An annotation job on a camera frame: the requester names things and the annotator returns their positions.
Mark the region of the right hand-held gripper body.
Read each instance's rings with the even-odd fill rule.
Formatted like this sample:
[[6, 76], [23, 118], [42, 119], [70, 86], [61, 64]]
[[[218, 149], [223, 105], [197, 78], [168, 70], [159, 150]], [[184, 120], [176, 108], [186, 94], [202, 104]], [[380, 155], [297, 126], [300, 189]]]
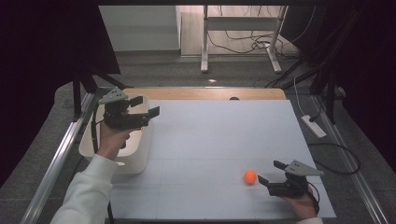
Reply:
[[267, 189], [271, 196], [301, 197], [308, 191], [308, 176], [321, 176], [324, 173], [300, 161], [287, 164], [286, 180], [283, 183], [269, 183]]

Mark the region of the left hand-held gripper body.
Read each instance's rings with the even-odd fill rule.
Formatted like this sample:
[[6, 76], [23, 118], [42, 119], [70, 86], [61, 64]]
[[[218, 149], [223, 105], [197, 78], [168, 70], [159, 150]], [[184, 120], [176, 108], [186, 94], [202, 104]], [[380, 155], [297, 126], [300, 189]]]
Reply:
[[105, 107], [103, 117], [108, 127], [123, 131], [141, 129], [149, 125], [149, 113], [130, 114], [128, 112], [129, 100], [126, 93], [115, 87], [98, 101], [99, 105]]

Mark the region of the orange ball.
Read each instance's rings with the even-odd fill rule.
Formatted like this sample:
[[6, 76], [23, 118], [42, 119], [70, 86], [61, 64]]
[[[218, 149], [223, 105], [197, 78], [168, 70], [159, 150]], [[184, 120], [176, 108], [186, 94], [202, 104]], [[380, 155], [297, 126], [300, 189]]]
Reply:
[[253, 170], [247, 170], [244, 173], [244, 180], [247, 184], [251, 185], [256, 182], [257, 174]]

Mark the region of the white plastic bin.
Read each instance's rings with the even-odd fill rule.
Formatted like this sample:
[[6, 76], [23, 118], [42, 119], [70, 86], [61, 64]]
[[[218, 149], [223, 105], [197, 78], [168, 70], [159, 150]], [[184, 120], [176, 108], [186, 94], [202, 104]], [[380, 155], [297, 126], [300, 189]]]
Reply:
[[[92, 118], [82, 136], [78, 151], [87, 161], [91, 161], [94, 155], [92, 145]], [[148, 157], [153, 133], [153, 121], [147, 127], [142, 127], [140, 131], [130, 133], [130, 138], [126, 141], [126, 147], [119, 151], [115, 162], [118, 164], [116, 174], [136, 175], [144, 171]]]

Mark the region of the person's right hand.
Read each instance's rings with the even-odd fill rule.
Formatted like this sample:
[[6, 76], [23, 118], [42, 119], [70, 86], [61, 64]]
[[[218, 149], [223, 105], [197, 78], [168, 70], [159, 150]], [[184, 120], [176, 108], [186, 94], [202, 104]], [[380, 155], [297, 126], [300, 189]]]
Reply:
[[283, 200], [291, 207], [300, 220], [318, 216], [314, 202], [306, 193], [298, 198], [283, 197]]

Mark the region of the person's left hand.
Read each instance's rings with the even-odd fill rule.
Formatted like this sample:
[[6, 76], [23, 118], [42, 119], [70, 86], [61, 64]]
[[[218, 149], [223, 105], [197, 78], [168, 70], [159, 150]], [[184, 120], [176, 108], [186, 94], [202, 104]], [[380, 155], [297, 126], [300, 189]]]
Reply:
[[119, 154], [124, 142], [129, 139], [131, 130], [114, 130], [104, 122], [100, 124], [100, 144], [96, 152], [104, 158], [113, 161]]

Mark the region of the white power strip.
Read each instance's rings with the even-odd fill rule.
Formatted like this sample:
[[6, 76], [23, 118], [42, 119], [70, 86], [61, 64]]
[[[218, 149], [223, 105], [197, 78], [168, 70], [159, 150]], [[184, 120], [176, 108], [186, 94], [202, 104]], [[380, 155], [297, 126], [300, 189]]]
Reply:
[[302, 121], [306, 125], [306, 127], [317, 137], [322, 138], [326, 136], [326, 133], [318, 126], [315, 121], [310, 120], [311, 117], [309, 115], [302, 116]]

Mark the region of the black tripod stand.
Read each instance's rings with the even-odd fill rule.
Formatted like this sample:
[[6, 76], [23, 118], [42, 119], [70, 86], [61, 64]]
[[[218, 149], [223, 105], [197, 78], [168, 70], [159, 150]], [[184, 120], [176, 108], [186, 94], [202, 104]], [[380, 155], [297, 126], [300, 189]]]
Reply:
[[[121, 90], [127, 88], [127, 85], [111, 77], [109, 74], [98, 74], [98, 76], [110, 84], [118, 87]], [[98, 86], [93, 78], [93, 75], [75, 73], [73, 78], [73, 100], [74, 100], [74, 117], [76, 122], [82, 115], [82, 102], [80, 94], [80, 86], [83, 86], [87, 93], [96, 93]]]

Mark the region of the white table mat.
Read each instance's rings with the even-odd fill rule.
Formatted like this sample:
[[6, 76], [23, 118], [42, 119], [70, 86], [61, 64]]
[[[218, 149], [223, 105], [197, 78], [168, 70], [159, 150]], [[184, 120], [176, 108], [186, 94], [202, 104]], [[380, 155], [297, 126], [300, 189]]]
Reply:
[[161, 100], [145, 170], [113, 179], [111, 204], [120, 219], [257, 221], [294, 216], [247, 170], [285, 180], [274, 161], [313, 159], [287, 100]]

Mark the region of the white cabinet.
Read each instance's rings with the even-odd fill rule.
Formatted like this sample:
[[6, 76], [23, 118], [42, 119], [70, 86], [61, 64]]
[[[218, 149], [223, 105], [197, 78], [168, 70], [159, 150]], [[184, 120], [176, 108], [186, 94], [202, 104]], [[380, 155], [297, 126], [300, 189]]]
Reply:
[[99, 7], [115, 51], [180, 49], [180, 13], [176, 6]]

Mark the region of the black metal stand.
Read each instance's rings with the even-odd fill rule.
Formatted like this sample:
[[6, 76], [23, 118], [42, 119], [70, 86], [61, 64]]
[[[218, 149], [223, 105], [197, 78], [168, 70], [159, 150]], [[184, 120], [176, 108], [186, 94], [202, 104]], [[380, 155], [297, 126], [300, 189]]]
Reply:
[[310, 92], [314, 95], [322, 94], [323, 90], [326, 89], [327, 94], [325, 95], [325, 113], [331, 124], [335, 123], [334, 120], [334, 101], [335, 101], [335, 74], [333, 71], [328, 73], [320, 72], [315, 77], [313, 83], [310, 86]]

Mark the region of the dark curtain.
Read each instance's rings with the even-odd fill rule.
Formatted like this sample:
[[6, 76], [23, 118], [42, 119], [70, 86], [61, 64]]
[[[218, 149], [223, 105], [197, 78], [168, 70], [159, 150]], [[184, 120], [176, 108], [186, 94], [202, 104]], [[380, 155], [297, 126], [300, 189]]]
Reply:
[[120, 69], [100, 0], [0, 0], [0, 187], [31, 145], [54, 94]]
[[310, 91], [343, 88], [343, 107], [396, 171], [396, 0], [321, 0]]

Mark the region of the aluminium floor rail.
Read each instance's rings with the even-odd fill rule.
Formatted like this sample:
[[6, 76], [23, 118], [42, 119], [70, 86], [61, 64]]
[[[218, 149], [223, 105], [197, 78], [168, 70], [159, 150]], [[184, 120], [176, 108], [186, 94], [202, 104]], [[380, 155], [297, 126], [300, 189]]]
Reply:
[[[326, 115], [325, 110], [323, 109], [323, 103], [319, 100], [317, 96], [312, 96], [312, 100], [317, 104], [317, 107], [320, 111], [320, 117], [329, 132], [330, 138], [334, 141], [335, 144], [345, 147], [347, 144], [336, 125], [332, 124], [330, 119]], [[347, 154], [343, 150], [341, 150], [339, 154], [343, 160], [343, 163], [349, 171], [353, 171], [358, 167], [356, 160], [351, 155]], [[385, 215], [379, 203], [379, 200], [376, 198], [374, 191], [369, 186], [362, 172], [358, 171], [357, 173], [353, 174], [351, 176], [351, 179], [353, 180], [354, 185], [359, 195], [361, 196], [362, 201], [367, 208], [368, 213], [370, 214], [374, 224], [389, 224], [389, 219]]]
[[53, 186], [57, 180], [59, 173], [61, 172], [64, 162], [67, 159], [69, 151], [75, 143], [78, 132], [83, 124], [85, 117], [88, 115], [89, 107], [92, 105], [94, 95], [92, 93], [86, 93], [82, 99], [82, 112], [80, 117], [70, 123], [68, 126], [62, 142], [58, 146], [55, 154], [49, 164], [49, 167], [44, 174], [35, 195], [30, 202], [25, 214], [23, 215], [20, 224], [36, 224], [43, 208], [50, 196]]

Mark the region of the white metal desk frame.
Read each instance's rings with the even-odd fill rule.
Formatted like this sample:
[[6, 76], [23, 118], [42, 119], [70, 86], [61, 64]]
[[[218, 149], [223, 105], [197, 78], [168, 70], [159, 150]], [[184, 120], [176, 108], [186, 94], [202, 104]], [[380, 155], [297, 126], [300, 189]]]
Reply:
[[208, 71], [208, 32], [209, 31], [272, 31], [272, 39], [266, 52], [276, 73], [282, 71], [276, 57], [276, 41], [285, 18], [287, 7], [281, 6], [275, 17], [209, 17], [208, 6], [204, 6], [203, 45], [201, 54], [201, 72]]

